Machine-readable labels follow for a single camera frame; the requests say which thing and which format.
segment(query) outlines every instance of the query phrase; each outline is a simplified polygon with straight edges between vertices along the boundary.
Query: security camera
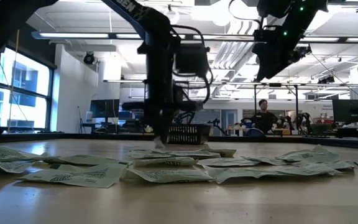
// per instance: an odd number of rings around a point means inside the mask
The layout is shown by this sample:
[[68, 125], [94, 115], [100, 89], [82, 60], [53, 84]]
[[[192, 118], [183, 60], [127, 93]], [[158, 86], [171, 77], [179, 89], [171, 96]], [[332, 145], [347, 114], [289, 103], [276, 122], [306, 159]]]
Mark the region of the security camera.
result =
[[98, 62], [98, 60], [94, 57], [94, 52], [87, 52], [84, 57], [84, 63], [86, 65], [94, 65]]

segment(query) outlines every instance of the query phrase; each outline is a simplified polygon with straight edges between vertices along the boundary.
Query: dark shirt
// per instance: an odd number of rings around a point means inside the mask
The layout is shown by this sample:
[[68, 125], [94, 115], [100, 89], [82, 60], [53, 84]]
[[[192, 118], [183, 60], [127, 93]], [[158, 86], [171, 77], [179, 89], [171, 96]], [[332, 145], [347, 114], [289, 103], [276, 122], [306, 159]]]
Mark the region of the dark shirt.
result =
[[277, 117], [268, 111], [266, 113], [258, 112], [251, 119], [251, 121], [255, 123], [255, 127], [265, 134], [271, 130], [277, 120]]

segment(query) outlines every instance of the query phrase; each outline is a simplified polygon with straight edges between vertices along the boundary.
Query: black basket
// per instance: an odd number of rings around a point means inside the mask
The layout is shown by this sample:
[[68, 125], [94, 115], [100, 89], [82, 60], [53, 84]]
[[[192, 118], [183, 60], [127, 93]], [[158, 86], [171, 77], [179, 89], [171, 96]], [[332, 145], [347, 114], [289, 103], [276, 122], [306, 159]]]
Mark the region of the black basket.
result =
[[210, 125], [205, 124], [173, 124], [169, 127], [169, 144], [199, 145], [208, 141]]

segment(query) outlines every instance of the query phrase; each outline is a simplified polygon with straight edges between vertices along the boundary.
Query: ceiling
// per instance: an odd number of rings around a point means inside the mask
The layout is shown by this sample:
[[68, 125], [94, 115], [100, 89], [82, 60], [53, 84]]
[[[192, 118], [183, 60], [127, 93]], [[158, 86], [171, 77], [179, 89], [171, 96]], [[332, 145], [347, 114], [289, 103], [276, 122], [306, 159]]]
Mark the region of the ceiling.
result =
[[[39, 9], [27, 23], [42, 32], [134, 32], [131, 25], [123, 18], [110, 10], [104, 3], [85, 3], [85, 0], [61, 0], [56, 4]], [[203, 34], [251, 34], [255, 26], [249, 22], [231, 22], [228, 12], [229, 0], [220, 0], [211, 6], [194, 6], [193, 2], [184, 1], [182, 6], [172, 4], [172, 9], [178, 12], [175, 15], [169, 12], [167, 16], [173, 21], [177, 19], [177, 24], [192, 26], [199, 29]], [[148, 5], [154, 7], [162, 13], [167, 11], [167, 3]], [[357, 7], [331, 7], [331, 14], [320, 12], [313, 21], [313, 24], [320, 24], [316, 29], [309, 30], [313, 35], [358, 35], [358, 13]], [[240, 0], [234, 1], [231, 12], [237, 17], [256, 19], [257, 11], [254, 7], [247, 7]], [[178, 33], [189, 33], [188, 30], [177, 30]], [[137, 55], [136, 49], [141, 44], [138, 40], [71, 40], [70, 47], [85, 45], [115, 45], [124, 63], [122, 73], [126, 78], [140, 79], [145, 73], [145, 56]], [[209, 54], [210, 61], [221, 54], [221, 49], [230, 47], [230, 54], [225, 58], [226, 66], [235, 71], [229, 73], [229, 69], [219, 73], [219, 79], [227, 78], [233, 82], [249, 82], [255, 75], [258, 65], [253, 56], [252, 44], [207, 42], [211, 48]], [[326, 68], [333, 68], [337, 76], [346, 81], [349, 76], [349, 68], [358, 63], [358, 45], [352, 44], [311, 44], [313, 55], [300, 60], [298, 63], [289, 66], [268, 82], [317, 82], [318, 74], [324, 75]], [[219, 65], [215, 60], [211, 65]]]

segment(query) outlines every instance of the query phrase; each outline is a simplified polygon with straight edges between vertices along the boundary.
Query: metal frame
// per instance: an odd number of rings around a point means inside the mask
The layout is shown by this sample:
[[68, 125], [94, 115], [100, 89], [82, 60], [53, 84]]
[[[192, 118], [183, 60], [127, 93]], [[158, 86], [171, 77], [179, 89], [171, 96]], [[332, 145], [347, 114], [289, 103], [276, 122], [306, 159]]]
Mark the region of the metal frame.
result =
[[[142, 40], [135, 33], [113, 33], [113, 32], [38, 32], [31, 33], [38, 40]], [[179, 34], [184, 42], [200, 41], [197, 34]], [[253, 35], [234, 34], [203, 34], [205, 42], [257, 42]], [[320, 36], [308, 35], [299, 41], [299, 44], [358, 44], [358, 36]]]

